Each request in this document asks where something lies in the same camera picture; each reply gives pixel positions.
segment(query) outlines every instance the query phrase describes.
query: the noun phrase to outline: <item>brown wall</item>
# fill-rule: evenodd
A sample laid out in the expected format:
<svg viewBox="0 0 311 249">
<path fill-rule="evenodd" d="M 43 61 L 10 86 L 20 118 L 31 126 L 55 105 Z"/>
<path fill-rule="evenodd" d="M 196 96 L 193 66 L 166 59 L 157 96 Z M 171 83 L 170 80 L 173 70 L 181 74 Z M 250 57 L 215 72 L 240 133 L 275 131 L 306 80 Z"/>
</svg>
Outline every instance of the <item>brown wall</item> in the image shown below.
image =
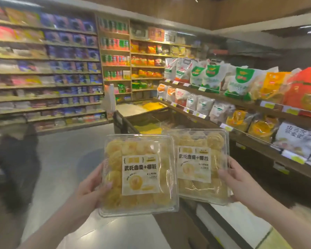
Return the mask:
<svg viewBox="0 0 311 249">
<path fill-rule="evenodd" d="M 204 29 L 311 12 L 311 0 L 85 0 Z"/>
</svg>

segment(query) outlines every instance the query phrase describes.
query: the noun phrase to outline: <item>green label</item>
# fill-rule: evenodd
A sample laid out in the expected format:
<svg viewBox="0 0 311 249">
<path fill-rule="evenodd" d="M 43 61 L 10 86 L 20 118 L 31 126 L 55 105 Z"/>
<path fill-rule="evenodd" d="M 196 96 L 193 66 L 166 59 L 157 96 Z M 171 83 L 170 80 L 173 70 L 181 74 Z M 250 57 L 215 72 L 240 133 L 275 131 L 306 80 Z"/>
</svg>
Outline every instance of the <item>green label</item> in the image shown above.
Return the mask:
<svg viewBox="0 0 311 249">
<path fill-rule="evenodd" d="M 197 66 L 196 66 L 194 69 L 192 69 L 191 75 L 194 76 L 194 77 L 196 77 L 196 76 L 200 75 L 200 73 L 201 73 L 203 70 L 204 70 L 203 67 L 197 67 Z"/>
<path fill-rule="evenodd" d="M 246 83 L 249 82 L 252 78 L 253 74 L 255 73 L 254 69 L 243 69 L 243 68 L 236 68 L 236 81 L 238 83 Z"/>
<path fill-rule="evenodd" d="M 208 65 L 206 69 L 206 75 L 208 77 L 214 77 L 215 75 L 218 75 L 220 70 L 219 65 Z"/>
</svg>

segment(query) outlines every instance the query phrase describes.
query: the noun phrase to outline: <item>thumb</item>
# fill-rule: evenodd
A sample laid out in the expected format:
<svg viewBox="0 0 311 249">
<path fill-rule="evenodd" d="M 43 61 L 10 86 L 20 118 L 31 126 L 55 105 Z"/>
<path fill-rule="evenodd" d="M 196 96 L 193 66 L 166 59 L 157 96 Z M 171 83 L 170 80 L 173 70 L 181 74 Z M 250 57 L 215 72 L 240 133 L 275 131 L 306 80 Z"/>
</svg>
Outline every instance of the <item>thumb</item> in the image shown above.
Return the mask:
<svg viewBox="0 0 311 249">
<path fill-rule="evenodd" d="M 235 178 L 233 178 L 228 171 L 224 170 L 224 169 L 219 169 L 218 170 L 218 174 L 221 180 L 223 180 L 230 188 L 235 188 L 235 186 L 237 185 L 237 180 Z"/>
<path fill-rule="evenodd" d="M 112 188 L 113 182 L 109 182 L 100 188 L 92 191 L 91 193 L 86 195 L 86 201 L 90 202 L 95 208 L 99 200 L 106 195 L 106 193 Z"/>
</svg>

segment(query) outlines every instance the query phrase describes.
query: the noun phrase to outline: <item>plastic container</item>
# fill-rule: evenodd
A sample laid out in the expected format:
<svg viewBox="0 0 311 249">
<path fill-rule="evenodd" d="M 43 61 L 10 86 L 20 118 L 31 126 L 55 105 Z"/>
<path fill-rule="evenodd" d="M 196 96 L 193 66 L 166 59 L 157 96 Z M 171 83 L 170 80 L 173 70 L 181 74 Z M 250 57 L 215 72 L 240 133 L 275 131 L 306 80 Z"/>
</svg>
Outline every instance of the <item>plastic container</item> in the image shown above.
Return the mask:
<svg viewBox="0 0 311 249">
<path fill-rule="evenodd" d="M 174 138 L 179 195 L 218 205 L 229 203 L 230 189 L 218 169 L 228 169 L 229 136 L 223 129 L 164 130 Z"/>
<path fill-rule="evenodd" d="M 115 134 L 105 143 L 102 217 L 178 211 L 174 142 L 168 135 Z"/>
</svg>

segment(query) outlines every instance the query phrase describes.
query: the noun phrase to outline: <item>left hand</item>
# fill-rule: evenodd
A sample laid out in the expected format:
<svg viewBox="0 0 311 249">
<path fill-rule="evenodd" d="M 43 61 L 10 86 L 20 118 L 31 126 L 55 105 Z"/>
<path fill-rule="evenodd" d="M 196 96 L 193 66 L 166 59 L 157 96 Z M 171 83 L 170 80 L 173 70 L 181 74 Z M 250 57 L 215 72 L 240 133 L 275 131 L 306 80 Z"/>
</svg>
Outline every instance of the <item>left hand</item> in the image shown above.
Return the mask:
<svg viewBox="0 0 311 249">
<path fill-rule="evenodd" d="M 104 161 L 79 184 L 77 190 L 56 213 L 57 218 L 61 220 L 63 218 L 66 234 L 76 231 L 83 225 L 90 214 L 99 208 L 104 195 L 112 188 L 110 182 L 95 189 L 102 181 L 103 166 Z"/>
</svg>

